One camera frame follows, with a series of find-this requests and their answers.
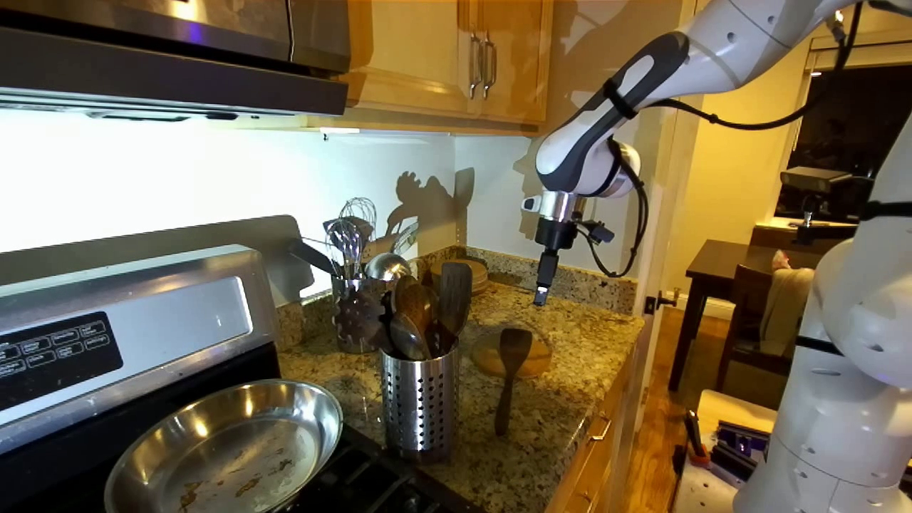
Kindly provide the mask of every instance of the stainless steel utensil holder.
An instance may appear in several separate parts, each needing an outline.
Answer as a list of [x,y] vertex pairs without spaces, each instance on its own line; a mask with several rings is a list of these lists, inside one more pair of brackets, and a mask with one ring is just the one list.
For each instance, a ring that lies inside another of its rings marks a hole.
[[419,362],[379,355],[389,448],[416,462],[447,458],[460,418],[460,351]]

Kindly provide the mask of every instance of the wooden cabinet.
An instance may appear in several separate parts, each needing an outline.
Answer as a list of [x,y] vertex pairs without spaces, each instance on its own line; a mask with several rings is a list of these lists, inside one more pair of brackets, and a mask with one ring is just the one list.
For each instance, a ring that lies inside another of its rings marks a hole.
[[352,111],[539,124],[553,0],[352,0]]
[[643,410],[650,339],[653,318],[644,322],[635,344],[628,353],[626,369],[590,415],[588,439],[583,442],[547,510],[576,513],[628,506],[626,486]]

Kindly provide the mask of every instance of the chair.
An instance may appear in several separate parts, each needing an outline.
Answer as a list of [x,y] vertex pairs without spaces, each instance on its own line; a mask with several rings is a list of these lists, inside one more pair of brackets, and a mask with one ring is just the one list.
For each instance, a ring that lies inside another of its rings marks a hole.
[[735,309],[724,339],[717,391],[724,391],[731,362],[789,373],[809,279],[809,268],[735,268]]

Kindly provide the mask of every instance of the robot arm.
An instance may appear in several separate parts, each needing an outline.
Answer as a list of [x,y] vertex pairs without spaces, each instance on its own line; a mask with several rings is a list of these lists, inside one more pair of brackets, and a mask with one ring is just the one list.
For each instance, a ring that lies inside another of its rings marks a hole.
[[536,154],[546,185],[536,242],[546,244],[536,305],[547,301],[559,249],[573,244],[588,195],[630,190],[626,150],[611,140],[643,106],[731,91],[784,57],[832,10],[855,0],[717,0],[692,26],[648,41]]

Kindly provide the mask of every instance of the stove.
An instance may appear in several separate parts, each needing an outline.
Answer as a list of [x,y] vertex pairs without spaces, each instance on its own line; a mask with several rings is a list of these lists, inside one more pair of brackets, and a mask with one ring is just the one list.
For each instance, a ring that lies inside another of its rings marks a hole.
[[[118,455],[214,391],[281,375],[261,249],[214,244],[0,284],[0,510],[104,510]],[[291,510],[480,510],[346,430]]]

